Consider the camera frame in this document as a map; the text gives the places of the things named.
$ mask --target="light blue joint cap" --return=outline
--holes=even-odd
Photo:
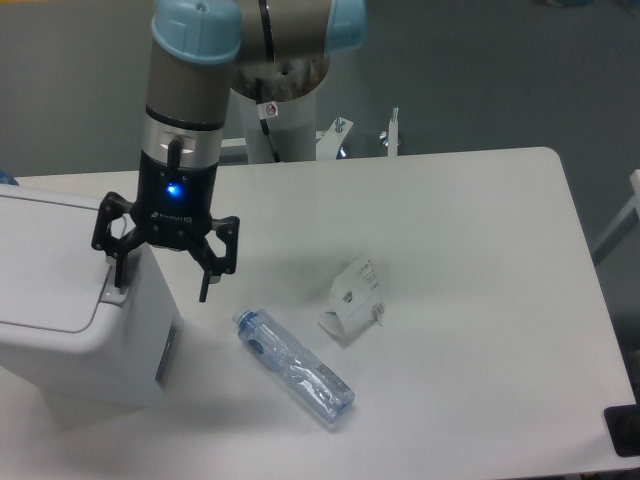
[[[217,65],[240,50],[240,9],[232,0],[156,0],[153,37],[185,62]]]
[[[367,36],[364,0],[332,0],[324,55],[355,50]]]

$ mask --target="white sticker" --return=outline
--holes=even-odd
[[[258,104],[258,118],[267,120],[278,116],[278,104],[276,102],[267,102]]]
[[[329,303],[333,311],[320,318],[320,325],[336,337],[348,336],[373,321],[382,324],[382,291],[367,255],[362,255],[333,280]]]

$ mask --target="white table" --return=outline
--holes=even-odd
[[[132,172],[20,181],[136,189]],[[195,262],[156,252],[186,319],[166,404],[43,396],[1,371],[2,478],[475,480],[640,465],[608,437],[603,409],[633,395],[552,151],[221,167],[214,214],[241,218],[239,263],[206,304]],[[316,322],[362,251],[386,323],[341,347]],[[336,429],[237,339],[231,315],[246,306],[353,388]]]

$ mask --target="white box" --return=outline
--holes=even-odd
[[[90,246],[98,205],[0,185],[0,365],[46,390],[154,405],[182,320],[147,245],[113,286]]]

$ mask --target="silver metal ring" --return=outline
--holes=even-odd
[[[206,168],[218,163],[222,145],[222,129],[184,130],[165,125],[149,115],[145,115],[142,150],[151,158],[166,164],[169,143],[176,138],[182,142],[180,167]]]

